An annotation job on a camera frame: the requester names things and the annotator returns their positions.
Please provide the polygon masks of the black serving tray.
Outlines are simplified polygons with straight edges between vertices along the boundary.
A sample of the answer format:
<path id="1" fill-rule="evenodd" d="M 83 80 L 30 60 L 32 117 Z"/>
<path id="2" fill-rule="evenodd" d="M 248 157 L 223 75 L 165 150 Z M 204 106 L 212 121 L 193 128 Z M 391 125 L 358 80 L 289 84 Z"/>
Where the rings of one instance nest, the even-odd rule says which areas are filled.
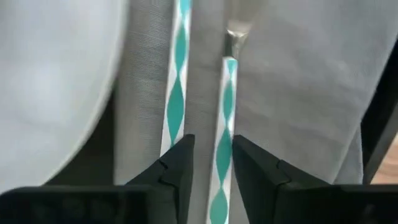
<path id="1" fill-rule="evenodd" d="M 79 153 L 49 185 L 111 185 L 114 179 L 114 93 L 99 122 Z M 376 175 L 398 132 L 398 39 L 361 122 L 363 177 Z"/>

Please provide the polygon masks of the white plate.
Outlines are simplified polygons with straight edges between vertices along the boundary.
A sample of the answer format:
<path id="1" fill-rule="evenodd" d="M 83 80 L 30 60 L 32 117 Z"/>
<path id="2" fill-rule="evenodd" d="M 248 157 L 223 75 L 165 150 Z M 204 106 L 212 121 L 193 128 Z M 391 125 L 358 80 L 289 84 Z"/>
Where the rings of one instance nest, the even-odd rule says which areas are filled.
<path id="1" fill-rule="evenodd" d="M 95 129 L 128 0 L 0 0 L 0 194 L 57 175 Z"/>

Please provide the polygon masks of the spoon with teal handle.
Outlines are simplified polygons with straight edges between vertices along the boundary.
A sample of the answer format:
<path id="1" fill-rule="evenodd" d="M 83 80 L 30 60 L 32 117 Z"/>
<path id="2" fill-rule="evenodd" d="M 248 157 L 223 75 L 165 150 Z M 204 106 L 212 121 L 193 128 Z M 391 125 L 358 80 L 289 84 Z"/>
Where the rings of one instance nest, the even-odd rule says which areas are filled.
<path id="1" fill-rule="evenodd" d="M 250 29 L 249 22 L 236 19 L 226 27 L 206 224 L 229 223 L 238 55 Z"/>

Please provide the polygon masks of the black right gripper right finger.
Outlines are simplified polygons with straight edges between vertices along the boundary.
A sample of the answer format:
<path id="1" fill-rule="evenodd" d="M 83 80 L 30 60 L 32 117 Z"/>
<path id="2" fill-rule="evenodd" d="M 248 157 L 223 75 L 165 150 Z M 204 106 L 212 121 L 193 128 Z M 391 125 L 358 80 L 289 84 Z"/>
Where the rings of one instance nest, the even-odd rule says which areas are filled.
<path id="1" fill-rule="evenodd" d="M 234 172 L 250 224 L 337 224 L 330 186 L 242 135 L 233 138 Z"/>

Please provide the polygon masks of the grey blue cloth napkin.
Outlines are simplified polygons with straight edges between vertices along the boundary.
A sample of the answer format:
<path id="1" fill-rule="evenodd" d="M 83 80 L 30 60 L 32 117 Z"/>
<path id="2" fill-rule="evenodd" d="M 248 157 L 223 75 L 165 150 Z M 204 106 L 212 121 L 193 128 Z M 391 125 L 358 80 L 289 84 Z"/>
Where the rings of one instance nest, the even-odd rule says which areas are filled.
<path id="1" fill-rule="evenodd" d="M 224 0 L 193 0 L 185 132 L 188 224 L 205 224 Z M 160 154 L 173 0 L 130 0 L 116 92 L 114 183 Z M 240 55 L 235 132 L 329 183 L 363 179 L 360 123 L 398 35 L 398 0 L 268 0 Z"/>

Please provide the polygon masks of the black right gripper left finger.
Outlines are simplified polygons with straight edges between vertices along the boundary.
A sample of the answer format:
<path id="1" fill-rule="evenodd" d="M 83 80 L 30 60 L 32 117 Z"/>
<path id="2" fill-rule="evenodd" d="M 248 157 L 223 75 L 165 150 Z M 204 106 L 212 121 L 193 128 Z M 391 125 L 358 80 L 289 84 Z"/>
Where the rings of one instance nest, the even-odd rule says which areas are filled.
<path id="1" fill-rule="evenodd" d="M 184 135 L 127 184 L 127 224 L 187 224 L 195 136 Z"/>

